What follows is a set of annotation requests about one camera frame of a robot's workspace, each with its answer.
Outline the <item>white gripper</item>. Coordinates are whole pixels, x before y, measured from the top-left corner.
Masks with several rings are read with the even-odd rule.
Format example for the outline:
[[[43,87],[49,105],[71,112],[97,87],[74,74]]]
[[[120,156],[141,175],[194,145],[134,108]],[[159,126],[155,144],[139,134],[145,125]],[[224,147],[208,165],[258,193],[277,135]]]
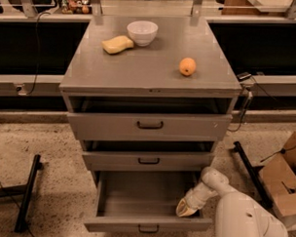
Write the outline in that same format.
[[[176,214],[179,217],[190,217],[204,207],[208,199],[216,195],[214,189],[200,182],[194,188],[189,189],[185,197],[179,201]]]

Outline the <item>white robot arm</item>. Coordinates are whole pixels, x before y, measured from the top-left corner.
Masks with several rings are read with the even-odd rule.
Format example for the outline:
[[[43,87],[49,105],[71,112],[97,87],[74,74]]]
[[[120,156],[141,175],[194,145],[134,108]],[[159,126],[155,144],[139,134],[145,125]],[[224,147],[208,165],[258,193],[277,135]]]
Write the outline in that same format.
[[[200,182],[179,201],[176,214],[189,217],[216,195],[220,197],[216,208],[216,237],[288,237],[280,220],[253,198],[236,190],[225,175],[211,167],[202,170]]]

